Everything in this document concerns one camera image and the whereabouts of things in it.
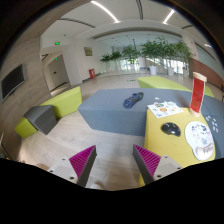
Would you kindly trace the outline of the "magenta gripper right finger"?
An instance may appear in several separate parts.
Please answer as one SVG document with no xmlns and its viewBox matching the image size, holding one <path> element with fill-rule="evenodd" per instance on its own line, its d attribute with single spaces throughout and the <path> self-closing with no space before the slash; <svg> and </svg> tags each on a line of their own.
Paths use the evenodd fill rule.
<svg viewBox="0 0 224 224">
<path fill-rule="evenodd" d="M 182 169 L 182 167 L 168 155 L 159 156 L 138 145 L 133 145 L 133 156 L 145 185 Z"/>
</svg>

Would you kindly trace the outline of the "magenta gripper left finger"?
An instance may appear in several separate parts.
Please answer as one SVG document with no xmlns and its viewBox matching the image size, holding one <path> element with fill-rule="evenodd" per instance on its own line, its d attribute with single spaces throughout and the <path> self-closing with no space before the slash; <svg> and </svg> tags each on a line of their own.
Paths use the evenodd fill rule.
<svg viewBox="0 0 224 224">
<path fill-rule="evenodd" d="M 96 146 L 90 146 L 70 158 L 63 158 L 48 171 L 78 186 L 85 187 L 97 156 Z"/>
</svg>

